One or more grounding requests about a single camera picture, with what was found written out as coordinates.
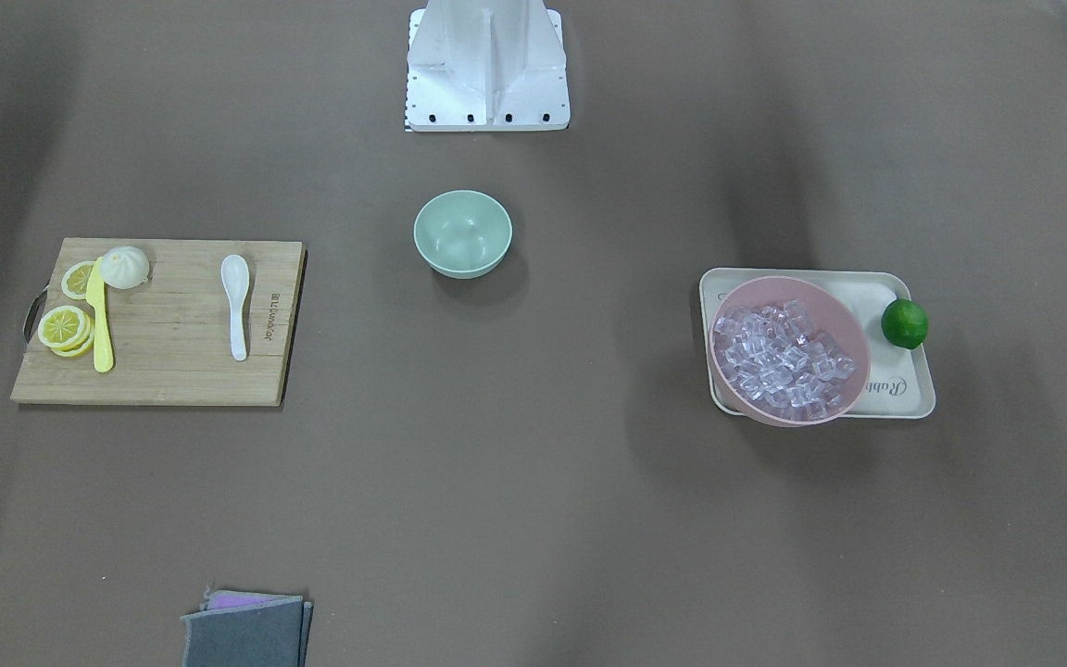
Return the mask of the pink bowl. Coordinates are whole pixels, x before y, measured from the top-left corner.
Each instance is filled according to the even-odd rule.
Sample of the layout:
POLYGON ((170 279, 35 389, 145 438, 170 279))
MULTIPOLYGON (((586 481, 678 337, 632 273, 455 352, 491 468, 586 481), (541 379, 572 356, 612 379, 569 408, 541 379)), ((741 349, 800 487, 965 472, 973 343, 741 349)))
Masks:
POLYGON ((846 414, 847 410, 851 409, 860 400, 862 386, 867 381, 869 371, 871 370, 871 350, 869 350, 867 337, 865 337, 860 322, 856 320, 851 311, 846 308, 846 305, 842 301, 822 290, 817 284, 805 282, 805 280, 799 279, 775 277, 773 275, 773 277, 758 277, 750 280, 748 283, 742 283, 740 286, 724 297, 723 303, 716 311, 716 317, 724 315, 724 312, 736 307, 758 308, 766 304, 783 304, 789 300, 803 301, 805 308, 808 309, 808 313, 814 319, 814 324, 830 334, 842 349, 846 351, 846 354, 859 363, 859 375, 855 379, 848 380, 846 388, 844 388, 846 402, 844 402, 841 409, 831 412, 824 419, 802 422, 774 417, 771 414, 762 412, 758 407, 749 404, 738 394, 737 390, 730 388, 730 385, 720 376, 719 371, 717 371, 711 343, 714 325, 710 325, 706 329, 706 359, 708 363, 711 392, 728 409, 740 415, 746 415, 750 419, 767 423, 767 425, 796 428, 835 420, 842 417, 843 414, 846 414))

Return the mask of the yellow plastic knife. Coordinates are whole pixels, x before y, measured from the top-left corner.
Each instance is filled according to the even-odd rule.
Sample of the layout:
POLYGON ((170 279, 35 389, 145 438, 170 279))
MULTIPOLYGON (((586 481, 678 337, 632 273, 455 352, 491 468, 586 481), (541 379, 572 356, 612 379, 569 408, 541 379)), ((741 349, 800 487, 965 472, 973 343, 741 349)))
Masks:
POLYGON ((107 285, 101 275, 103 257, 93 265, 86 283, 86 303, 94 309, 94 370, 100 374, 113 371, 115 358, 109 324, 107 324, 107 285))

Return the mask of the mint green bowl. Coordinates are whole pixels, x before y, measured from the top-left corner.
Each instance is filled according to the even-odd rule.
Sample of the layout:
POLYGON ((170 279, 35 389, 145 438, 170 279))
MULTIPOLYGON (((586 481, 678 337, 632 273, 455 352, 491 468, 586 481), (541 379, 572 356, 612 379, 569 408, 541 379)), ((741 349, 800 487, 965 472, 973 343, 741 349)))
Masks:
POLYGON ((483 277, 507 256, 515 225, 495 198, 453 190, 424 204, 412 241, 432 270, 453 279, 483 277))

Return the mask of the grey folded cloth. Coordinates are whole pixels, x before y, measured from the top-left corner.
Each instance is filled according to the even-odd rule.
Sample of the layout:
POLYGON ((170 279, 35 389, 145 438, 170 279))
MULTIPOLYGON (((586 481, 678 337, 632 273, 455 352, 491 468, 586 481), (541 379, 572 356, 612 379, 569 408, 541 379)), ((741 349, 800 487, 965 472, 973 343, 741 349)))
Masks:
POLYGON ((207 588, 181 617, 182 666, 304 666, 313 604, 302 595, 207 588))

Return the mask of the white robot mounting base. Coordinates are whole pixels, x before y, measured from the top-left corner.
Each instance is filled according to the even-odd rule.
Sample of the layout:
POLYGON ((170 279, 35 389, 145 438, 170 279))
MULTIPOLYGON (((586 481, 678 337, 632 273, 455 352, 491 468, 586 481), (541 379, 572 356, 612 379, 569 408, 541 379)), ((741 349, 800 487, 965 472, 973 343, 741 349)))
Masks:
POLYGON ((408 30, 408 132, 569 127, 562 17, 542 1, 429 1, 408 30))

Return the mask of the cream rabbit tray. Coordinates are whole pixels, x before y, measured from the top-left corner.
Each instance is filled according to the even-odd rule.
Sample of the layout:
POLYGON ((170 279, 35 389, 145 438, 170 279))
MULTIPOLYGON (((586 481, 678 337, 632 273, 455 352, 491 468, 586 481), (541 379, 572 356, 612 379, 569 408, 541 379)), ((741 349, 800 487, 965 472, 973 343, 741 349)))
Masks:
POLYGON ((737 269, 719 267, 699 279, 700 312, 708 329, 729 292, 758 277, 792 277, 817 284, 851 311, 867 336, 871 370, 862 396, 847 411, 848 418, 906 419, 927 417, 936 395, 930 367, 922 346, 903 349, 886 342, 882 312, 898 298, 911 299, 908 286, 886 271, 819 271, 793 269, 737 269))

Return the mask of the clear ice cubes pile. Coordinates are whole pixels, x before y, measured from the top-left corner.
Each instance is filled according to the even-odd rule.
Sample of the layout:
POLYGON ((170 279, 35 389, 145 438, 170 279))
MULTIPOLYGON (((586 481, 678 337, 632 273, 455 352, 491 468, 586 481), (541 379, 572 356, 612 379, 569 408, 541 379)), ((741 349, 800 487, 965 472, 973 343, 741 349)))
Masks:
POLYGON ((860 370, 799 300, 729 309, 716 317, 711 343, 730 388, 787 420, 821 420, 841 409, 860 370))

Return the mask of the lower lemon slice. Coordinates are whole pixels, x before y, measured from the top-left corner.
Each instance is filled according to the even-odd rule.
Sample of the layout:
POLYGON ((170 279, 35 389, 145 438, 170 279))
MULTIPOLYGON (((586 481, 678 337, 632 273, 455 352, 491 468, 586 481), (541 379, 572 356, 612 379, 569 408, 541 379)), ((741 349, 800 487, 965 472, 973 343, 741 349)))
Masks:
POLYGON ((52 308, 42 317, 35 331, 39 342, 58 358, 80 358, 94 346, 94 320, 77 307, 52 308))

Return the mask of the upper lemon slice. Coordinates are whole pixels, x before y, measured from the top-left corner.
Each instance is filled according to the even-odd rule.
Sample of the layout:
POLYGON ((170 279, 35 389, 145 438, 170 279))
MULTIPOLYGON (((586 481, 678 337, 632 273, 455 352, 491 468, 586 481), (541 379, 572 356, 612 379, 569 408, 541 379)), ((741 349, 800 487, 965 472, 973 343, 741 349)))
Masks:
POLYGON ((93 260, 75 263, 65 271, 60 283, 60 290, 64 296, 76 301, 86 300, 89 279, 92 277, 94 265, 96 263, 93 260))

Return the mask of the green lime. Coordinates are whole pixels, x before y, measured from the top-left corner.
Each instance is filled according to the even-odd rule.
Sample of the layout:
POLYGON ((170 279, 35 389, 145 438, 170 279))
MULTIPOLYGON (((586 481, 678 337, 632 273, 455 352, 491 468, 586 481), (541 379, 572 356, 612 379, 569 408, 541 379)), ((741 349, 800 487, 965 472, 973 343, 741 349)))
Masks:
POLYGON ((889 345, 915 350, 930 330, 930 320, 915 301, 898 298, 886 305, 880 318, 883 338, 889 345))

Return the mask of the bamboo cutting board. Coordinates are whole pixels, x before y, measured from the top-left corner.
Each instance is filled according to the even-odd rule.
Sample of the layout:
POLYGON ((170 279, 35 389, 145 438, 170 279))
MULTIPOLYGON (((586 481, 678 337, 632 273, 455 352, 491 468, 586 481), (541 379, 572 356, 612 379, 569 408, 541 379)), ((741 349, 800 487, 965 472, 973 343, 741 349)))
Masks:
POLYGON ((131 239, 152 263, 145 283, 107 291, 115 366, 27 346, 11 398, 17 404, 276 407, 294 336, 308 250, 297 241, 131 239), (245 360, 232 358, 221 281, 228 255, 245 258, 245 360))

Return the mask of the white steamed bun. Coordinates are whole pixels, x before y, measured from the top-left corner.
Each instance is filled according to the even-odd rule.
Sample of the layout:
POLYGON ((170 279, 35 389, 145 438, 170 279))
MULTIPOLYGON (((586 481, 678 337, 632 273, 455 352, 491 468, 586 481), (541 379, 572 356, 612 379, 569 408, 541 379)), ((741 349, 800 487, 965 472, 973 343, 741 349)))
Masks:
POLYGON ((134 245, 114 247, 101 258, 100 275, 115 290, 132 290, 147 282, 152 261, 143 249, 134 245))

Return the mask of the lemon slice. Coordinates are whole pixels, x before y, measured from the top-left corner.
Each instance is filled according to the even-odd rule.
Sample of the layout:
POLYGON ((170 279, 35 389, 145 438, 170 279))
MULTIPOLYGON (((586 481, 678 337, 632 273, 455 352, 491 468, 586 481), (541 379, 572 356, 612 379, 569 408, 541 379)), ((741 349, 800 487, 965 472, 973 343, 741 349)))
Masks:
POLYGON ((92 277, 94 265, 96 263, 93 260, 75 263, 65 271, 60 283, 60 290, 64 296, 76 301, 86 300, 89 279, 92 277))
POLYGON ((42 317, 35 331, 39 342, 58 358, 80 358, 94 346, 94 320, 77 307, 52 308, 42 317))

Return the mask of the white ceramic spoon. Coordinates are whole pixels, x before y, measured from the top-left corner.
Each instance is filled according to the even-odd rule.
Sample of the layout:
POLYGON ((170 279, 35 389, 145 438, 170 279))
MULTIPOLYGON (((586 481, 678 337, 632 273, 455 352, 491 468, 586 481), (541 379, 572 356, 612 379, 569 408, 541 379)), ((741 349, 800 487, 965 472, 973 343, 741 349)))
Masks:
POLYGON ((229 346, 234 360, 248 359, 243 308, 250 287, 250 271, 242 255, 226 255, 220 265, 221 286, 228 300, 229 346))

